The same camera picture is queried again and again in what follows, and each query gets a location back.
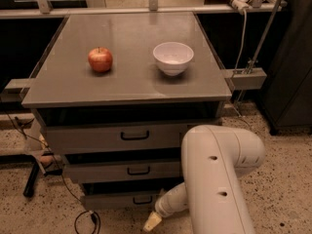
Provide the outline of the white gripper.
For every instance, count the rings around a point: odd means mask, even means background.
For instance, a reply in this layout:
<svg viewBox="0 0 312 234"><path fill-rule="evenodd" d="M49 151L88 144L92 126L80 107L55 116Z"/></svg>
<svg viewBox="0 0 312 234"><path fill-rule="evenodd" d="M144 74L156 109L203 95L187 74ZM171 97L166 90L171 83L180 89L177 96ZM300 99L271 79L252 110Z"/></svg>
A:
<svg viewBox="0 0 312 234"><path fill-rule="evenodd" d="M169 203L168 197L163 195L155 203L155 211L151 212L147 221L143 225L145 232L152 231L162 221L162 217L169 217L173 214L173 209Z"/></svg>

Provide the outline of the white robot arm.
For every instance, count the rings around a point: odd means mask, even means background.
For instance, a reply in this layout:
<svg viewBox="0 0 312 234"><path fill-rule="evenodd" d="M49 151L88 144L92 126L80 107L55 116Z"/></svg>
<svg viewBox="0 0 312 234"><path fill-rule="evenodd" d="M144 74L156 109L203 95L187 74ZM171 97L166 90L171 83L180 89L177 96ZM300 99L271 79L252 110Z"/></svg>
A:
<svg viewBox="0 0 312 234"><path fill-rule="evenodd" d="M143 226L189 210L193 234L255 234L238 178L261 166L265 147L251 131L201 125L181 144L184 182L158 198Z"/></svg>

